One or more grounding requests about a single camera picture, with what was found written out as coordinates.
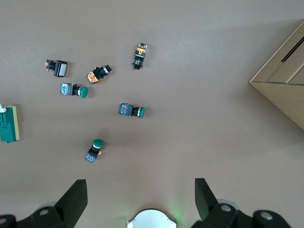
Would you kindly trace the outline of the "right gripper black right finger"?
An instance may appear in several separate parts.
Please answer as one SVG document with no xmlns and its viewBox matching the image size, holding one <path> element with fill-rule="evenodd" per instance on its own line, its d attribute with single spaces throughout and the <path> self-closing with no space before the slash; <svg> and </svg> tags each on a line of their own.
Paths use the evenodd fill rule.
<svg viewBox="0 0 304 228">
<path fill-rule="evenodd" d="M 228 203 L 219 203 L 204 178 L 195 179 L 195 204 L 200 216 L 193 228 L 291 228 L 278 213 L 256 210 L 248 216 Z"/>
</svg>

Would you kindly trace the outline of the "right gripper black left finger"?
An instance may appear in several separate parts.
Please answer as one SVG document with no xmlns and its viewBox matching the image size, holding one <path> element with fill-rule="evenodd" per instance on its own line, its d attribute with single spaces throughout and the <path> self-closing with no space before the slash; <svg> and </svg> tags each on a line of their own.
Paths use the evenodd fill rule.
<svg viewBox="0 0 304 228">
<path fill-rule="evenodd" d="M 86 180 L 76 180 L 54 206 L 36 210 L 17 221 L 12 214 L 0 216 L 2 228 L 73 228 L 87 207 Z"/>
</svg>

